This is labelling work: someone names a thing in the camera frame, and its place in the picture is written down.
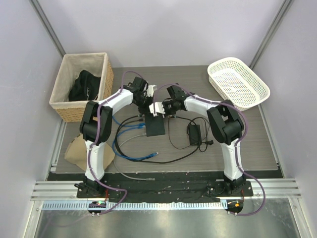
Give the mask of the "dark grey network switch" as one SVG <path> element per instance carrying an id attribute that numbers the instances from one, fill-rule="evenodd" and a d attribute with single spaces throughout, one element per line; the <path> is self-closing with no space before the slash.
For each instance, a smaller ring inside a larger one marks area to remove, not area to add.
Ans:
<path id="1" fill-rule="evenodd" d="M 154 117 L 152 114 L 145 114 L 146 136 L 165 135 L 164 119 L 161 114 Z"/>

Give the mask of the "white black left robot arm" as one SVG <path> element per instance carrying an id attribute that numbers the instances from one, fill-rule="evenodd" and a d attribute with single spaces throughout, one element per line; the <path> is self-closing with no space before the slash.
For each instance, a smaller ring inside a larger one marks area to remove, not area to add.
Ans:
<path id="1" fill-rule="evenodd" d="M 78 190 L 95 198 L 102 197 L 108 187 L 101 181 L 105 175 L 104 151 L 112 130 L 112 116 L 122 108 L 136 104 L 145 107 L 154 93 L 155 86 L 141 77 L 122 85 L 106 99 L 86 104 L 80 124 L 80 133 L 86 145 L 87 167 Z"/>

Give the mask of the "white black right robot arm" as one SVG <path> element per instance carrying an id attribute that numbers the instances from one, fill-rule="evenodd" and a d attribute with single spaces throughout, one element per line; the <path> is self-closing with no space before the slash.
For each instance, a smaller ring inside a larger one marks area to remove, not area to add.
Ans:
<path id="1" fill-rule="evenodd" d="M 167 91 L 171 100 L 162 103 L 165 115 L 184 110 L 208 118 L 213 137 L 220 143 L 222 149 L 224 191 L 230 196 L 239 193 L 246 182 L 246 177 L 242 172 L 240 153 L 240 138 L 244 125 L 231 101 L 208 100 L 186 93 L 176 84 L 169 86 Z"/>

